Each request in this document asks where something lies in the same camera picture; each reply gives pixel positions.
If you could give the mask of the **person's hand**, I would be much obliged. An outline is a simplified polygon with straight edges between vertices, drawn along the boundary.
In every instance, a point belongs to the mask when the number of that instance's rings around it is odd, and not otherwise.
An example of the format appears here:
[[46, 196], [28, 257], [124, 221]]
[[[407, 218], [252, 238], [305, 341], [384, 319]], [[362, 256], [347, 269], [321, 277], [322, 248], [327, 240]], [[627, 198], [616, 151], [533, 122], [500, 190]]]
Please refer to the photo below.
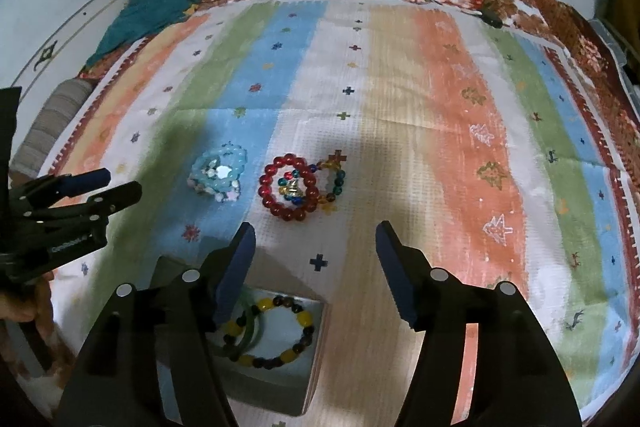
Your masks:
[[51, 308], [50, 282], [52, 272], [38, 277], [34, 285], [27, 285], [24, 291], [1, 293], [1, 318], [15, 322], [30, 322], [44, 317]]

